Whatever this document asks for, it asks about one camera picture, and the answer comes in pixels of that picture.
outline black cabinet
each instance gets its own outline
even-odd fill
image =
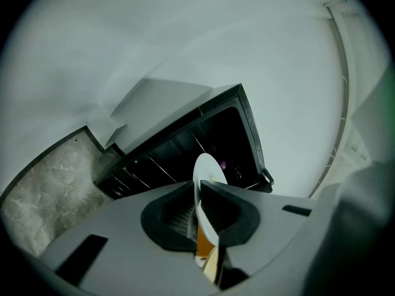
[[[95,185],[113,199],[192,179],[207,152],[228,184],[271,192],[254,117],[241,84],[192,110],[124,156]]]

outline white plate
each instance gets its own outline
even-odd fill
[[[209,220],[204,213],[201,200],[200,200],[200,181],[216,181],[221,183],[227,183],[227,179],[222,172],[220,165],[213,158],[213,156],[209,154],[201,154],[195,163],[195,167],[193,169],[193,183],[194,183],[194,196],[195,196],[195,210],[197,220],[201,225],[204,235],[207,240],[210,241],[213,245],[218,247],[218,234],[215,232],[214,228],[211,226]]]

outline orange object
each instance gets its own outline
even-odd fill
[[[197,226],[197,251],[196,255],[199,258],[207,258],[212,249],[214,249],[214,245],[207,240],[206,236],[203,233],[200,224]]]

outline black frame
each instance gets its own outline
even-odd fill
[[[255,167],[258,175],[258,182],[250,185],[249,187],[246,187],[246,189],[271,193],[274,181],[265,167],[264,155],[255,125],[254,116],[252,114],[251,106],[249,105],[247,95],[241,84],[233,86],[227,91],[219,94],[213,99],[195,108],[194,110],[180,117],[178,120],[144,141],[141,145],[139,145],[137,148],[135,148],[129,154],[119,160],[119,162],[116,163],[113,167],[103,172],[101,177],[97,181],[95,181],[94,184],[102,192],[104,192],[113,199],[119,199],[129,195],[134,195],[135,193],[133,193],[125,183],[123,183],[115,176],[117,173],[122,172],[123,174],[128,175],[128,177],[133,179],[134,181],[138,181],[140,184],[145,185],[143,187],[143,191],[150,190],[151,188],[144,181],[142,181],[142,179],[140,179],[136,173],[131,172],[127,167],[133,165],[133,163],[137,161],[137,159],[145,157],[150,150],[161,146],[162,144],[166,143],[167,141],[171,140],[176,135],[182,132],[188,130],[190,131],[191,128],[193,128],[194,126],[204,122],[205,120],[208,120],[210,117],[213,117],[214,115],[217,115],[218,113],[230,107],[235,108],[238,111],[239,116],[241,117],[241,121],[243,123],[244,130],[246,132],[249,145],[254,156]],[[201,143],[198,141],[195,135],[193,133],[192,135],[195,138],[196,142],[201,146]],[[152,164],[158,166],[160,170],[163,171],[170,178],[168,180],[171,183],[183,182],[173,179],[154,159],[152,159],[152,157],[148,155],[148,158],[151,159]]]

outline marble surface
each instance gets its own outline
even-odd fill
[[[38,257],[48,244],[111,200],[92,181],[120,156],[101,153],[83,131],[39,161],[0,213],[13,241]]]

